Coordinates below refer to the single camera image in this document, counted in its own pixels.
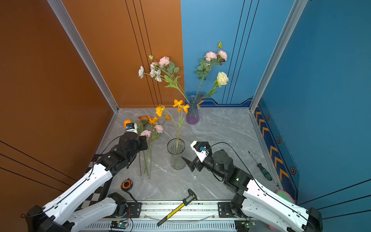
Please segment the pink peony spray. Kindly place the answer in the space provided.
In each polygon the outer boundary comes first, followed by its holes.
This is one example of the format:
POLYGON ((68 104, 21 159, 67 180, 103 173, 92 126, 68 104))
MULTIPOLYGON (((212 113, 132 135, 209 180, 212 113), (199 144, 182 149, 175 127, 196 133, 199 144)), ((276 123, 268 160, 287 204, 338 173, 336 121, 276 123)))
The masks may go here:
POLYGON ((228 54, 222 50, 223 43, 218 42, 217 43, 217 52, 209 51, 205 54, 203 59, 200 59, 200 64, 197 67, 197 71, 195 72, 196 75, 201 80, 201 83, 199 85, 199 88, 196 92, 197 97, 197 103, 200 104, 203 102, 202 97, 199 96, 201 87, 203 86, 204 81, 206 80, 206 76, 209 74, 209 72, 212 70, 213 66, 221 66, 223 63, 225 63, 228 59, 228 54))
POLYGON ((180 68, 170 61, 170 58, 167 56, 162 57, 159 61, 156 61, 153 55, 149 55, 148 58, 151 61, 150 72, 145 73, 145 75, 154 78, 157 82, 164 81, 167 83, 166 88, 178 90, 188 102, 189 98, 179 83, 181 76, 178 75, 178 72, 180 68))

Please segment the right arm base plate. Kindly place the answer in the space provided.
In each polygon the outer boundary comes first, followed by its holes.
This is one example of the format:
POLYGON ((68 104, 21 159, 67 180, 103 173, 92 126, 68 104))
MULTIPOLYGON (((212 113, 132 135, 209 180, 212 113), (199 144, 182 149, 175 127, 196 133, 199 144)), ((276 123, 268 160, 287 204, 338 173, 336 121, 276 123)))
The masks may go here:
POLYGON ((220 218, 245 218, 244 214, 238 216, 237 214, 233 213, 230 202, 218 202, 217 208, 220 218))

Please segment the orange gerbera with leaf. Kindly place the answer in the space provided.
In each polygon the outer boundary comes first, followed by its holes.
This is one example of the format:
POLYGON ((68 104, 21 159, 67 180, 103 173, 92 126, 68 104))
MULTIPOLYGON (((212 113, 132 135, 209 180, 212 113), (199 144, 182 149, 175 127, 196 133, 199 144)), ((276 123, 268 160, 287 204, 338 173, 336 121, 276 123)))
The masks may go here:
POLYGON ((149 123, 149 118, 150 116, 141 116, 141 117, 138 117, 138 120, 141 124, 146 125, 149 123))

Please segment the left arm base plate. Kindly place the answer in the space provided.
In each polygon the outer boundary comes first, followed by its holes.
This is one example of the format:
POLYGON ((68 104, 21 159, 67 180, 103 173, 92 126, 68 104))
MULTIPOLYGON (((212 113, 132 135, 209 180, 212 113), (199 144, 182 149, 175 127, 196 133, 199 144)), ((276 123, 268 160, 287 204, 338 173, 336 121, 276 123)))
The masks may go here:
POLYGON ((128 202, 120 204, 114 213, 106 218, 139 218, 142 210, 142 203, 140 202, 128 202))

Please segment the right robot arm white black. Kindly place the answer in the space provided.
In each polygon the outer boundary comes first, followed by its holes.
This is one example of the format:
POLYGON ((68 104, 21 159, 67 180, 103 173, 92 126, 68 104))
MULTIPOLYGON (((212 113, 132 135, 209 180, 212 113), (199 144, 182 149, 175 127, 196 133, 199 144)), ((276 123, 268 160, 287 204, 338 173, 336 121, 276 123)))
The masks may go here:
POLYGON ((300 207, 259 183, 249 172, 236 167, 224 150, 212 151, 208 142, 193 141, 194 160, 185 159, 191 171, 210 171, 235 195, 230 202, 234 216, 260 220, 281 232, 321 232, 321 213, 300 207))

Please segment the pink rose bundle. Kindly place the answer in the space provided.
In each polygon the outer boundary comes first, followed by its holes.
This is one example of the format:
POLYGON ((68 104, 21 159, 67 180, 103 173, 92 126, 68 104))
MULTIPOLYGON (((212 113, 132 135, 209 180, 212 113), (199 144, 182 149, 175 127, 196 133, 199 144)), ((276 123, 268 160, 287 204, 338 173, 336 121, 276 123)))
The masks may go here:
POLYGON ((151 179, 152 173, 152 152, 153 152, 153 145, 154 142, 159 139, 161 134, 164 132, 163 126, 159 124, 152 124, 150 130, 143 130, 141 132, 141 136, 146 137, 148 149, 144 152, 144 173, 147 175, 148 179, 151 179))

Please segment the orange poppy flower stem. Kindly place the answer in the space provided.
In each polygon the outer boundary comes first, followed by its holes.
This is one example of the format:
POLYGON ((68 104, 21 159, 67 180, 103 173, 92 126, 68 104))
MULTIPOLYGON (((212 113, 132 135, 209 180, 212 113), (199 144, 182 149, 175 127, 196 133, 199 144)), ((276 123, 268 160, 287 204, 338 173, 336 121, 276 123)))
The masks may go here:
POLYGON ((174 105, 172 106, 172 108, 174 108, 176 112, 171 113, 170 110, 166 109, 164 105, 158 105, 155 109, 158 118, 164 116, 167 120, 171 120, 174 123, 176 129, 176 152, 181 151, 180 134, 185 121, 184 114, 188 114, 189 107, 190 106, 184 100, 174 100, 174 105))

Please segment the small white blossom spray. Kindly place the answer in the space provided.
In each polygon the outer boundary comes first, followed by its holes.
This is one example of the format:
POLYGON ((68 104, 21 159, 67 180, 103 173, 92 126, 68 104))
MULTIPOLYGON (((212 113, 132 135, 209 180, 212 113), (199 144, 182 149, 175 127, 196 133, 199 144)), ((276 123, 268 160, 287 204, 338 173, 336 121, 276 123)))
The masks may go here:
POLYGON ((179 67, 177 67, 172 61, 169 62, 154 62, 150 65, 150 72, 146 73, 143 66, 139 68, 138 75, 140 78, 144 78, 145 75, 154 78, 157 82, 164 82, 165 88, 173 88, 178 90, 183 98, 188 101, 185 91, 181 87, 179 82, 181 76, 177 75, 179 67))

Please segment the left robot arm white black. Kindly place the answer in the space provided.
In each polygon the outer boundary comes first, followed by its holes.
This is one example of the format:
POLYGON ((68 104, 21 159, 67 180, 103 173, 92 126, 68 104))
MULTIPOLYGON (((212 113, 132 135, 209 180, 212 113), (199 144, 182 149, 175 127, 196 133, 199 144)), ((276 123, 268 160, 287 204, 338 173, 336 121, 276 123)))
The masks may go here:
POLYGON ((30 232, 78 232, 107 216, 127 216, 127 200, 119 193, 82 210, 77 207, 98 187, 128 168, 140 151, 147 150, 147 137, 135 130, 120 136, 118 145, 104 154, 74 185, 45 206, 34 206, 25 218, 30 232))

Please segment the purple blue glass vase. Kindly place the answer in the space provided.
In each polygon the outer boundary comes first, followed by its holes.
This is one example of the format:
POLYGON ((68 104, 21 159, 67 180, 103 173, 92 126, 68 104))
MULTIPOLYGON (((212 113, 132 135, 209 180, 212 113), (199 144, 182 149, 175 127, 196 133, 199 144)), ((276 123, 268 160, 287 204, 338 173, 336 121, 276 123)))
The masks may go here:
POLYGON ((186 115, 186 122, 190 125, 195 125, 199 122, 199 111, 198 111, 198 103, 197 103, 196 96, 189 96, 188 101, 186 102, 189 105, 188 113, 186 115))

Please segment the cream rose with leaves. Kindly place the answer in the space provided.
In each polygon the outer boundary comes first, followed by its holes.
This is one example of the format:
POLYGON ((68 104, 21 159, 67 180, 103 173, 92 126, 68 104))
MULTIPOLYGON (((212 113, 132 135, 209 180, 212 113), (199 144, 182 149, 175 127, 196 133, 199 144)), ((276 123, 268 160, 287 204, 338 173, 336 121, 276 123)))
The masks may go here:
POLYGON ((217 75, 216 80, 214 81, 214 86, 211 88, 211 90, 205 96, 202 97, 202 99, 207 98, 207 97, 211 97, 212 95, 217 93, 216 88, 221 88, 221 87, 227 85, 228 82, 229 82, 229 78, 228 78, 227 74, 224 73, 224 72, 219 72, 218 75, 217 75))

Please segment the clear grey glass vase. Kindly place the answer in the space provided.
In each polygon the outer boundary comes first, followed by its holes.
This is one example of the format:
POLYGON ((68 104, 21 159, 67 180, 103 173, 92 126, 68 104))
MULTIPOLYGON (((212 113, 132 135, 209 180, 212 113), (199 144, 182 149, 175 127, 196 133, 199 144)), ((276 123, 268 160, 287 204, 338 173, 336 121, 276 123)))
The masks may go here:
POLYGON ((175 170, 181 170, 186 166, 182 159, 182 153, 185 150, 185 143, 182 139, 174 138, 167 144, 167 151, 171 155, 171 166, 175 170))

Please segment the orange rose with leaves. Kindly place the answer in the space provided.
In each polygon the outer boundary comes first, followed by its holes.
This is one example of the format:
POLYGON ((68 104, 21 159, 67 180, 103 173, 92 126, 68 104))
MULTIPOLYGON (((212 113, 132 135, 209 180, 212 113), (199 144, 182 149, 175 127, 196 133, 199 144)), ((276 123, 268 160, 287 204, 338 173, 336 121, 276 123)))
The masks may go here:
MULTIPOLYGON (((127 119, 127 120, 125 120, 124 121, 124 127, 125 127, 125 124, 126 123, 131 123, 132 121, 130 120, 130 119, 127 119)), ((133 161, 135 160, 135 158, 136 158, 136 156, 137 156, 137 153, 135 154, 135 155, 132 155, 131 157, 130 157, 130 160, 129 160, 129 163, 128 163, 128 166, 127 166, 127 169, 130 167, 130 165, 133 163, 133 161)))

